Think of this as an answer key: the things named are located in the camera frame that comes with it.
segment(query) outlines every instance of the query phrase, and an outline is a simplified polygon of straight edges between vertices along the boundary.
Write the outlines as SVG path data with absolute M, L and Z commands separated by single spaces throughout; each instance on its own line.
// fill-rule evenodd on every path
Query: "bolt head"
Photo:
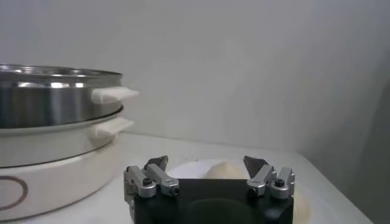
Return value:
M 248 198 L 251 198 L 251 199 L 258 197 L 257 190 L 254 188 L 249 188 L 248 191 L 246 192 L 246 195 Z
M 142 185 L 143 185 L 143 186 L 149 186 L 149 185 L 152 184 L 152 182 L 153 182 L 153 181 L 152 181 L 151 179 L 145 178 L 145 179 L 142 180 Z
M 285 181 L 282 179 L 276 179 L 275 180 L 275 187 L 284 187 L 285 186 Z

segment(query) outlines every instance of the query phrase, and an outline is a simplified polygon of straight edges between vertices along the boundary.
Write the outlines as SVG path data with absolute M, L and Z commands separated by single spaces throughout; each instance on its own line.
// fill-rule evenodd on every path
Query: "white steamer pot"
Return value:
M 0 129 L 0 168 L 78 156 L 107 145 L 132 124 L 113 115 L 68 125 Z
M 0 169 L 0 220 L 40 214 L 80 200 L 123 170 L 114 144 L 61 161 Z

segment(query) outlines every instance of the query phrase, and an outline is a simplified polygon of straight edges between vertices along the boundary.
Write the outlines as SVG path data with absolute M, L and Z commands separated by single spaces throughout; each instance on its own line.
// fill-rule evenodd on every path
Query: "white handle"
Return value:
M 132 91 L 123 86 L 96 88 L 92 91 L 91 99 L 96 104 L 108 104 L 120 102 L 126 98 L 137 96 L 137 91 Z
M 90 128 L 92 138 L 105 138 L 114 136 L 134 124 L 123 117 L 116 117 L 109 121 L 96 124 Z

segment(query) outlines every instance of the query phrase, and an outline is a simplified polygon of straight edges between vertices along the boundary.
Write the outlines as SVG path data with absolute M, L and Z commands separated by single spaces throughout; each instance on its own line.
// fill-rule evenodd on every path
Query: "white table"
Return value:
M 244 155 L 263 158 L 277 169 L 288 166 L 297 174 L 297 188 L 307 196 L 311 204 L 310 223 L 372 224 L 320 171 L 297 153 L 130 134 L 122 134 L 115 147 L 123 149 L 124 160 L 128 165 L 143 166 L 151 157 L 168 155 L 168 170 L 199 159 L 241 160 Z M 124 201 L 122 173 L 101 190 L 81 201 L 12 223 L 132 223 L 128 206 Z

